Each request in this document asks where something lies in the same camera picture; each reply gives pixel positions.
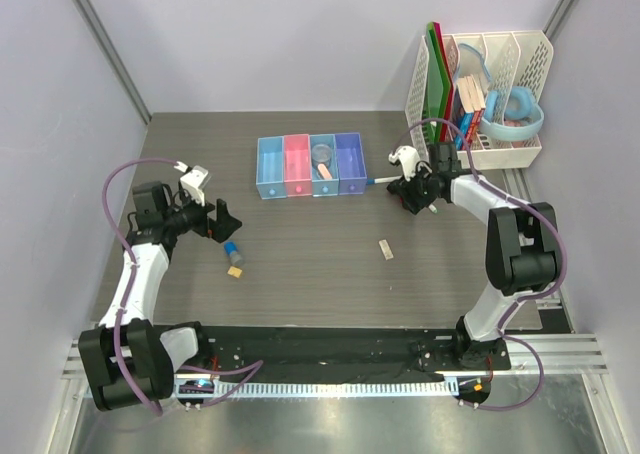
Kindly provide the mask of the red folder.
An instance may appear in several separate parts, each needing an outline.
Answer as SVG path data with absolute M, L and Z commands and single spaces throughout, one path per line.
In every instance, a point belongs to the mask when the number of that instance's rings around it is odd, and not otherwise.
M 449 120 L 451 117 L 451 110 L 452 110 L 452 103 L 453 103 L 453 96 L 454 96 L 452 74 L 450 72 L 449 63 L 446 56 L 445 43 L 442 37 L 441 26 L 438 22 L 434 23 L 434 31 L 436 33 L 440 57 L 442 58 L 442 63 L 444 66 L 443 78 L 446 79 L 446 81 L 444 82 L 444 85 L 446 87 L 447 99 L 446 99 L 443 118 L 446 120 Z

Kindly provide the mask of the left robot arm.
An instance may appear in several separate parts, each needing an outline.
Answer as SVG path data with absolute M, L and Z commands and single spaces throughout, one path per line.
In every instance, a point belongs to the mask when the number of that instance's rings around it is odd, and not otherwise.
M 78 348 L 94 403 L 112 411 L 149 401 L 156 405 L 173 391 L 182 367 L 205 371 L 213 349 L 197 322 L 160 332 L 153 314 L 162 279 L 180 236 L 197 234 L 223 243 L 241 228 L 222 199 L 198 203 L 186 187 L 177 192 L 160 181 L 132 192 L 134 210 L 123 249 L 123 269 L 112 305 L 98 325 L 81 333 Z

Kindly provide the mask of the pink drawer box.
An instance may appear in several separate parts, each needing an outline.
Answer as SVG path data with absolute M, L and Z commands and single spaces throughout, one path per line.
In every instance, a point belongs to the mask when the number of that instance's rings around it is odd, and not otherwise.
M 288 197 L 312 194 L 310 136 L 286 135 L 283 143 L 284 184 Z

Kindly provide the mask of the yellow sticky note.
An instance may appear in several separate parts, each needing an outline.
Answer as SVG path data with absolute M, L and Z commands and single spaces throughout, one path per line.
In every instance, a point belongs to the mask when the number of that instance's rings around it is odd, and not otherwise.
M 227 274 L 238 279 L 241 277 L 243 273 L 243 270 L 241 268 L 235 267 L 235 266 L 231 266 L 228 271 Z

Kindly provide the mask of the blue marker pen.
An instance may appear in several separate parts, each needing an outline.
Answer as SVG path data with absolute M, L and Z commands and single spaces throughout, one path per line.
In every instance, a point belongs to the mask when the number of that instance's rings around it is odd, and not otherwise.
M 370 178 L 366 181 L 366 185 L 389 184 L 399 180 L 401 176 Z

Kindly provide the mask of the light blue drawer box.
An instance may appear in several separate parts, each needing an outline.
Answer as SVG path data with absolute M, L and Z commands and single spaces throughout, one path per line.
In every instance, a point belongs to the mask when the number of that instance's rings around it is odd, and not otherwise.
M 284 137 L 263 137 L 257 141 L 256 188 L 263 200 L 287 197 L 284 184 Z

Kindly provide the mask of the beige eraser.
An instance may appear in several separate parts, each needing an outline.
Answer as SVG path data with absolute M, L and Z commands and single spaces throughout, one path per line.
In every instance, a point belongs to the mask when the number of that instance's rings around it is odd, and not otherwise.
M 393 252 L 390 248 L 390 245 L 386 239 L 382 239 L 379 241 L 379 247 L 381 252 L 386 260 L 391 260 L 394 258 Z

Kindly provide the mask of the purple drawer box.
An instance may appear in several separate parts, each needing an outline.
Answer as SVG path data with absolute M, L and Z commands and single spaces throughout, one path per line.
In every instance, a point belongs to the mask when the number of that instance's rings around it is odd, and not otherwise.
M 357 132 L 337 133 L 335 148 L 339 176 L 338 194 L 363 194 L 368 175 L 360 134 Z

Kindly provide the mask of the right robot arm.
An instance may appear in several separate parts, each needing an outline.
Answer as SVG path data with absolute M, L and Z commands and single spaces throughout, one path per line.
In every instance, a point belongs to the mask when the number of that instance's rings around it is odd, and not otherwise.
M 457 365 L 480 369 L 498 351 L 504 327 L 520 306 L 556 286 L 563 273 L 554 208 L 513 198 L 472 168 L 463 168 L 450 142 L 429 146 L 429 160 L 403 145 L 389 162 L 402 169 L 387 190 L 412 214 L 443 199 L 463 208 L 487 228 L 488 284 L 474 307 L 456 324 L 451 354 Z

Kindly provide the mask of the pink eraser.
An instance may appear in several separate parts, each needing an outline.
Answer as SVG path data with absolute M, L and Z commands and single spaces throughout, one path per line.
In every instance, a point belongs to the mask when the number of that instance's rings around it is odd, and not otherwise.
M 323 180 L 332 180 L 333 179 L 333 175 L 331 174 L 329 168 L 323 164 L 323 163 L 319 163 L 316 166 L 316 169 L 319 173 L 319 176 L 323 179 Z

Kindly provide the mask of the books stack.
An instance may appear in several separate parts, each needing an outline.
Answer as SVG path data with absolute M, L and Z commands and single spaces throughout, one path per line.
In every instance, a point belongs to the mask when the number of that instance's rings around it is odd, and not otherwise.
M 464 149 L 462 139 L 465 139 L 469 146 L 472 145 L 485 109 L 480 75 L 471 74 L 458 79 L 451 118 L 461 132 L 461 135 L 452 134 L 457 150 Z

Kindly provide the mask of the clear tape roll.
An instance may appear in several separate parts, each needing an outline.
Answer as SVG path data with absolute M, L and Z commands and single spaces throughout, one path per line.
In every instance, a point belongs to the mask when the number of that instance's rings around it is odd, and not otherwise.
M 314 166 L 329 167 L 333 158 L 333 149 L 328 144 L 315 144 L 311 147 L 311 158 Z

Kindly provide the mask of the white file organizer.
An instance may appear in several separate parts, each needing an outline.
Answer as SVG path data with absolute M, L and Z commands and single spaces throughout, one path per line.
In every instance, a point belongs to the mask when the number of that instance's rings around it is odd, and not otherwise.
M 498 92 L 494 121 L 505 118 L 512 105 L 508 97 L 514 88 L 528 88 L 536 100 L 541 97 L 553 60 L 553 46 L 543 31 L 446 34 L 444 40 L 447 58 L 456 60 L 462 70 L 468 66 L 460 53 L 463 45 L 474 47 L 488 62 L 489 88 Z M 421 39 L 404 110 L 409 125 L 422 119 L 429 64 L 429 48 Z M 493 124 L 482 121 L 471 143 L 474 165 L 480 171 L 526 169 L 542 149 L 537 133 L 508 142 L 487 135 L 494 130 Z

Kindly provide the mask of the blue glue stick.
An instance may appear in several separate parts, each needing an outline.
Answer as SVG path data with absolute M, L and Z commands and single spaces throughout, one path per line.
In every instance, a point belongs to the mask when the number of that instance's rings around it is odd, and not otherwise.
M 240 268 L 244 264 L 244 257 L 240 253 L 237 245 L 233 241 L 227 241 L 223 245 L 225 253 L 233 267 Z

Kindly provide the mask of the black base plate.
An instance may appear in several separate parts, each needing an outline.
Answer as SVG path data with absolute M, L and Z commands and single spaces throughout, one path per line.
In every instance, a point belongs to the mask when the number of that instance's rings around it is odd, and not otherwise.
M 182 373 L 230 372 L 260 361 L 253 382 L 376 384 L 511 369 L 503 340 L 477 343 L 450 329 L 206 326 L 203 334 L 205 353 Z

